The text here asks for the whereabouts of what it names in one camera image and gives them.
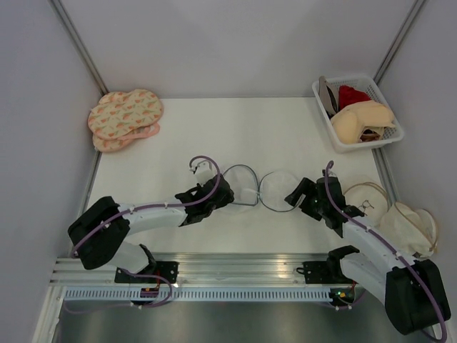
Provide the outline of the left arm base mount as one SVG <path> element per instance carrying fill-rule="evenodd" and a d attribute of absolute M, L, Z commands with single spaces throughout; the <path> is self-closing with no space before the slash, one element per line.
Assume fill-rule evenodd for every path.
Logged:
<path fill-rule="evenodd" d="M 116 284 L 170 284 L 176 282 L 179 263 L 176 261 L 158 261 L 155 267 L 146 267 L 137 274 L 117 268 L 114 278 Z"/>

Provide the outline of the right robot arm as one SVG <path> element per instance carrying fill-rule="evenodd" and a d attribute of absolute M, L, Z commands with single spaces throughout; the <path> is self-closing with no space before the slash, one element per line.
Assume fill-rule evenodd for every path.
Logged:
<path fill-rule="evenodd" d="M 401 252 L 375 229 L 365 214 L 347 204 L 336 177 L 304 178 L 285 202 L 325 225 L 348 245 L 328 253 L 324 262 L 303 262 L 297 269 L 306 283 L 355 282 L 382 303 L 394 328 L 403 335 L 441 327 L 451 309 L 438 267 Z"/>

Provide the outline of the white mesh laundry bag blue zipper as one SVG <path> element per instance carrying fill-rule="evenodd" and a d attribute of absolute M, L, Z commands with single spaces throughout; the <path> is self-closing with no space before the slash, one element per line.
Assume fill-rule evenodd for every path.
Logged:
<path fill-rule="evenodd" d="M 260 177 L 247 164 L 234 164 L 227 167 L 222 176 L 234 192 L 234 201 L 221 209 L 225 214 L 241 214 L 257 207 L 263 207 L 275 213 L 293 211 L 304 199 L 290 205 L 285 198 L 292 194 L 300 180 L 285 169 L 277 169 Z"/>

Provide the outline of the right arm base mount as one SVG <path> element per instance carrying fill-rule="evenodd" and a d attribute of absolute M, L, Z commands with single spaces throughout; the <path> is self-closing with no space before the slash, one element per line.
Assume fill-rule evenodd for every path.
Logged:
<path fill-rule="evenodd" d="M 344 278 L 334 275 L 325 261 L 303 262 L 295 271 L 303 276 L 305 284 L 344 284 Z"/>

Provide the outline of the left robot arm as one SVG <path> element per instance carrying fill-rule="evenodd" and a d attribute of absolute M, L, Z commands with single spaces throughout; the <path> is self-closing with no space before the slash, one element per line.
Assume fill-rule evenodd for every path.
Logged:
<path fill-rule="evenodd" d="M 220 174 L 174 195 L 169 203 L 118 204 L 106 196 L 70 225 L 68 235 L 84 269 L 110 264 L 147 283 L 155 277 L 156 260 L 144 244 L 130 244 L 127 237 L 152 229 L 199 223 L 233 201 L 234 192 Z"/>

